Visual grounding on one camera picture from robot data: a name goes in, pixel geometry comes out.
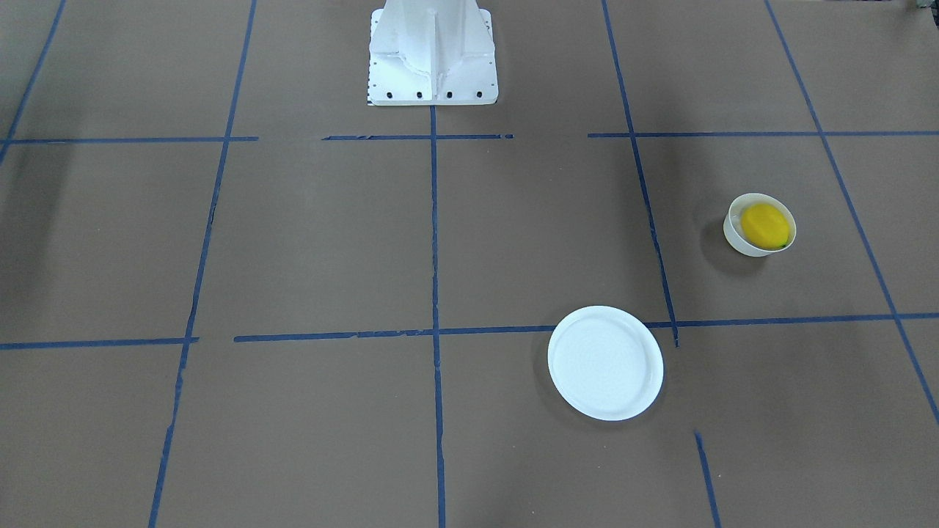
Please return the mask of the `yellow lemon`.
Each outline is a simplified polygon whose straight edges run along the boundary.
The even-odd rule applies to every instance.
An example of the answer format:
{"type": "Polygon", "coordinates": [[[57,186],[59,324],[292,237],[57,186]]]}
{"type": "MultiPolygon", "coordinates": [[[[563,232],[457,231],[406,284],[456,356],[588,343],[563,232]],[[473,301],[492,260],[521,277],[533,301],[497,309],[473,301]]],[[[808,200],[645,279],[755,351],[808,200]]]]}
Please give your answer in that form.
{"type": "Polygon", "coordinates": [[[748,243],[766,251],[782,250],[789,245],[792,230],[787,217],[779,208],[766,202],[755,203],[739,218],[742,237],[748,243]]]}

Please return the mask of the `white plate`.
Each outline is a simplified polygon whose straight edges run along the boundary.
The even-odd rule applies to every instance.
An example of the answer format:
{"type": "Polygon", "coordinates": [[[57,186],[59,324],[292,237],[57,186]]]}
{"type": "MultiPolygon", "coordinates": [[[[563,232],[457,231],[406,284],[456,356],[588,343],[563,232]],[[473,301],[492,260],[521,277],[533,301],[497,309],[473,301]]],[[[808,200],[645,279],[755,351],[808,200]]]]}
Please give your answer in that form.
{"type": "Polygon", "coordinates": [[[621,309],[590,305],[551,331],[547,367],[568,405],[603,422],[639,417],[660,396],[665,365],[651,331],[621,309]]]}

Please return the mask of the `white bowl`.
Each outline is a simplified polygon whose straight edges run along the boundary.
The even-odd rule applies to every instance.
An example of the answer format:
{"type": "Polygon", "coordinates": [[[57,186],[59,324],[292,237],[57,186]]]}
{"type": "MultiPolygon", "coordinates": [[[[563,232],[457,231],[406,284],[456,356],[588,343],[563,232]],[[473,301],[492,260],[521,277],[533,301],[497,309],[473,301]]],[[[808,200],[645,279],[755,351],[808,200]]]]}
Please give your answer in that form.
{"type": "Polygon", "coordinates": [[[783,250],[791,246],[795,241],[797,230],[791,211],[789,211],[788,208],[785,207],[785,204],[782,204],[781,201],[767,194],[747,193],[742,194],[740,197],[734,198],[734,200],[731,201],[730,207],[728,208],[728,212],[723,221],[723,233],[726,241],[728,241],[728,243],[731,244],[731,247],[734,247],[738,253],[748,255],[749,257],[767,257],[767,255],[781,253],[783,250]],[[779,208],[779,210],[782,211],[782,213],[789,221],[789,227],[791,227],[792,234],[791,237],[789,237],[789,245],[782,250],[762,250],[755,247],[754,245],[751,245],[747,242],[747,240],[745,240],[744,237],[742,237],[742,230],[740,227],[740,216],[742,211],[755,203],[761,202],[770,203],[779,208]]]}

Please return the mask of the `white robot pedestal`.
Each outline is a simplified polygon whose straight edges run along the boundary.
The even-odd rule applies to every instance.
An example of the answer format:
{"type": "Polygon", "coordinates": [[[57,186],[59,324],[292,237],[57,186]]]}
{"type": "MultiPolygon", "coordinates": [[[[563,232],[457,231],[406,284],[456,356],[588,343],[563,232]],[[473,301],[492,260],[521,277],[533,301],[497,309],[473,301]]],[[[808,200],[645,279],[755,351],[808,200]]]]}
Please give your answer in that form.
{"type": "Polygon", "coordinates": [[[372,11],[368,104],[492,105],[499,94],[492,17],[476,1],[387,1],[372,11]]]}

